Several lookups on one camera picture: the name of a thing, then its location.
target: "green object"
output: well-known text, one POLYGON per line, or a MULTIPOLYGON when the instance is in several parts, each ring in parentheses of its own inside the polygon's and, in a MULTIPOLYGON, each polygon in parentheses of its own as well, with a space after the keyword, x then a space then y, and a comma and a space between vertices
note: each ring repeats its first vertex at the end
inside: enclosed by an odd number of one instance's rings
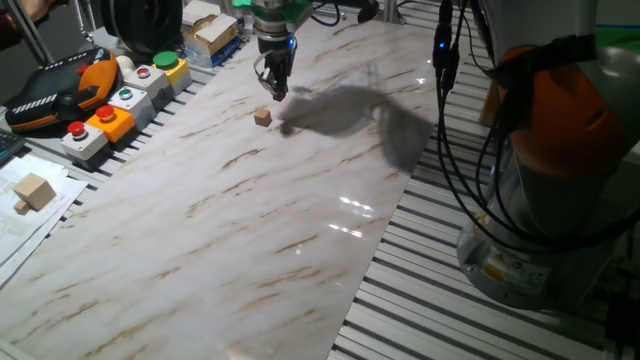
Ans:
POLYGON ((280 14, 284 16, 284 21, 288 23, 297 23, 298 19, 306 14, 311 7, 311 1, 293 0, 287 6, 280 8, 280 14))
POLYGON ((164 51, 153 57, 153 63, 162 70, 169 70, 178 65, 178 55, 173 51, 164 51))
POLYGON ((597 27, 596 45, 621 47, 640 53, 640 28, 597 27))
MULTIPOLYGON (((251 6, 251 12, 255 16, 262 18, 261 14, 263 12, 263 8, 261 6, 258 6, 252 3, 251 0, 233 0, 233 6, 234 7, 251 6)), ((280 13, 280 15, 282 15, 285 22, 295 24, 298 22, 298 20, 300 20, 301 17, 311 13, 311 6, 312 6, 311 1, 293 0, 286 6, 283 6, 281 8, 274 9, 274 10, 280 13)))
POLYGON ((233 0, 233 7, 251 6, 251 0, 233 0))

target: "marble tabletop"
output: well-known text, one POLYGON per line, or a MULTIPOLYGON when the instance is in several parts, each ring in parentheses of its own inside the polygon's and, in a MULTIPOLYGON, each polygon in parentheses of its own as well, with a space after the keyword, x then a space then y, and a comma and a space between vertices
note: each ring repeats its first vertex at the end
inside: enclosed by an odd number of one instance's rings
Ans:
POLYGON ((0 338, 36 359, 326 359, 436 119, 432 35, 297 38, 285 101, 254 39, 0 290, 0 338))

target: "small wooden cube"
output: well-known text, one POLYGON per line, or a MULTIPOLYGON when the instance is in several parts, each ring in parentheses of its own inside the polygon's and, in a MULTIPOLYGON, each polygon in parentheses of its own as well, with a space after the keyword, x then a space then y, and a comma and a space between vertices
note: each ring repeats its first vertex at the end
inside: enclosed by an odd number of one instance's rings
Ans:
POLYGON ((56 196, 47 180, 34 173, 25 176, 13 187, 13 191, 35 211, 40 211, 56 196))
POLYGON ((29 210, 31 209, 31 206, 29 206, 29 204, 27 204, 26 201, 20 200, 13 206, 13 208, 16 210, 18 214, 24 215, 29 212, 29 210))
POLYGON ((256 120, 256 125, 269 126, 271 124, 271 112, 267 109, 260 109, 253 114, 253 118, 256 120))

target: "green button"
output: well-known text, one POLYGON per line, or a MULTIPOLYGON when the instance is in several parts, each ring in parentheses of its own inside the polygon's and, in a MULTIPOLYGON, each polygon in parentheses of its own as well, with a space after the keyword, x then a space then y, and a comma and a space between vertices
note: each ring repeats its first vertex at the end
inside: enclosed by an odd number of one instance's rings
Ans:
POLYGON ((121 90, 120 93, 118 93, 118 95, 120 95, 120 99, 122 100, 129 100, 133 97, 133 93, 129 89, 121 90))
POLYGON ((173 51, 161 52, 153 57, 153 63, 162 70, 169 70, 178 65, 178 55, 173 51))

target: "red button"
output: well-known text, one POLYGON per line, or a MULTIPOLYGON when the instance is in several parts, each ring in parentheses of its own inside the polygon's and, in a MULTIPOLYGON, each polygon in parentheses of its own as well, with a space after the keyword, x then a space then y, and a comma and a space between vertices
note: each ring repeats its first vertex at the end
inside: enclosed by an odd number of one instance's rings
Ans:
POLYGON ((89 69, 89 65, 84 64, 82 66, 80 66, 79 68, 76 69, 76 72, 78 73, 78 75, 82 75, 84 74, 85 71, 87 71, 89 69))
POLYGON ((101 119, 108 118, 109 116, 113 115, 113 113, 114 110, 113 106, 111 105, 100 106, 98 110, 96 110, 96 116, 101 119))
POLYGON ((147 68, 140 68, 136 71, 136 74, 138 74, 138 77, 141 79, 147 78, 149 77, 149 75, 151 75, 151 73, 149 72, 149 69, 147 68))
POLYGON ((67 130, 73 136, 80 136, 84 134, 84 123, 82 121, 74 121, 67 126, 67 130))

